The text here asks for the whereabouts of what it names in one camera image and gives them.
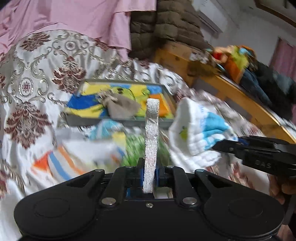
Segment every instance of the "air conditioner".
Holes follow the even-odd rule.
[[[218,34],[226,30],[227,18],[223,10],[217,8],[211,0],[194,0],[192,5],[199,12],[201,21],[211,30]]]

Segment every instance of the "silver screw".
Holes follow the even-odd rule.
[[[154,205],[152,203],[146,203],[146,207],[152,208]]]
[[[194,197],[185,197],[185,198],[183,198],[183,203],[185,203],[187,205],[193,205],[193,204],[197,203],[197,200]]]
[[[102,204],[111,206],[111,205],[116,203],[116,199],[114,199],[112,197],[105,197],[105,198],[102,199],[101,202],[102,202]]]

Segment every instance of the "wooden ceiling trim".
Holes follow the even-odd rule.
[[[278,18],[284,20],[285,22],[287,22],[288,24],[291,24],[294,28],[296,28],[296,22],[294,22],[292,19],[288,18],[285,15],[282,15],[281,13],[277,12],[276,10],[273,10],[272,8],[262,5],[260,3],[260,0],[254,0],[254,2],[257,8],[277,16]]]

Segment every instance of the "pink curtain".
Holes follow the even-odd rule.
[[[296,81],[296,46],[279,38],[270,67]]]

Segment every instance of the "brown puffer coat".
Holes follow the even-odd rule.
[[[200,19],[190,0],[157,0],[156,12],[132,12],[131,58],[149,58],[166,40],[197,49],[212,48],[200,31]]]

